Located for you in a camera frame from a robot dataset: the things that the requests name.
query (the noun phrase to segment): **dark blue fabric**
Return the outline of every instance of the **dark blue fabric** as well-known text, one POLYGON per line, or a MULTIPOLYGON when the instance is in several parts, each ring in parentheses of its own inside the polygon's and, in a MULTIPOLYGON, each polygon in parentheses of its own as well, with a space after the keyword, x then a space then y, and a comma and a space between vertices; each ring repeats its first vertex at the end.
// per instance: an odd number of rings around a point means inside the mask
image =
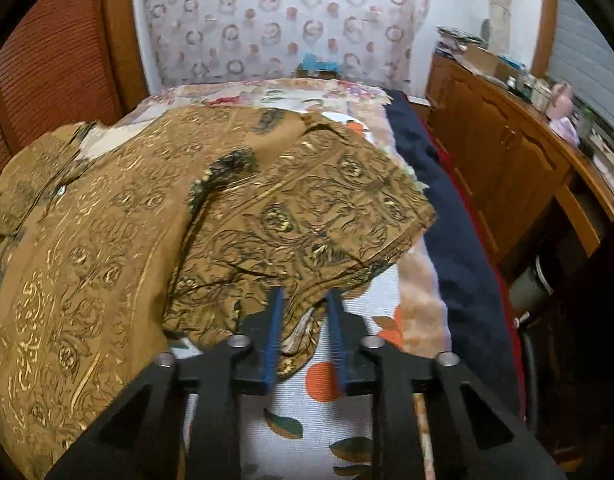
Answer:
POLYGON ((508 409, 519 413, 511 339, 496 276, 420 118, 400 92, 388 93, 393 102, 385 108, 398 153, 430 186, 424 193, 436 209, 436 223, 424 242, 447 304, 452 350, 508 409))

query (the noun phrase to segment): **curtain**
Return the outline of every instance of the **curtain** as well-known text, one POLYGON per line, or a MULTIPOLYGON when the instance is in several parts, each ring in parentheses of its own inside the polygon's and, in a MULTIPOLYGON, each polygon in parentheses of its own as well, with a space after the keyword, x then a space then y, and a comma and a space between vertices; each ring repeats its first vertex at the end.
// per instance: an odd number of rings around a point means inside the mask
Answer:
POLYGON ((165 87, 291 76, 305 53, 407 91, 431 0, 143 0, 165 87))

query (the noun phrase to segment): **wooden countertop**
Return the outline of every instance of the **wooden countertop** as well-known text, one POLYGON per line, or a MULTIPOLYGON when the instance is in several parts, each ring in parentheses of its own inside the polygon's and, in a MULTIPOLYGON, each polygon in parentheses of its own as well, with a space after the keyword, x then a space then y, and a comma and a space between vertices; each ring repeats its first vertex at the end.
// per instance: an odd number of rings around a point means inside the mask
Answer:
POLYGON ((524 114, 530 120, 533 120, 536 124, 539 124, 544 131, 545 138, 549 139, 549 142, 555 146, 558 151, 569 161, 571 167, 580 175, 584 182, 589 186, 589 189, 598 199, 598 202, 602 206, 602 209, 607 213, 610 220, 614 221, 614 194, 612 190, 607 186, 599 171, 594 164, 583 155, 577 148, 570 146, 563 139, 557 136, 551 128, 549 128, 548 119, 545 115, 539 113, 536 108, 530 104, 525 103, 522 99, 515 95, 505 91, 494 83, 488 81, 486 78, 480 76, 477 72, 470 70, 461 62, 456 62, 460 67, 478 76, 483 84, 488 85, 490 90, 497 92, 516 110, 524 114))

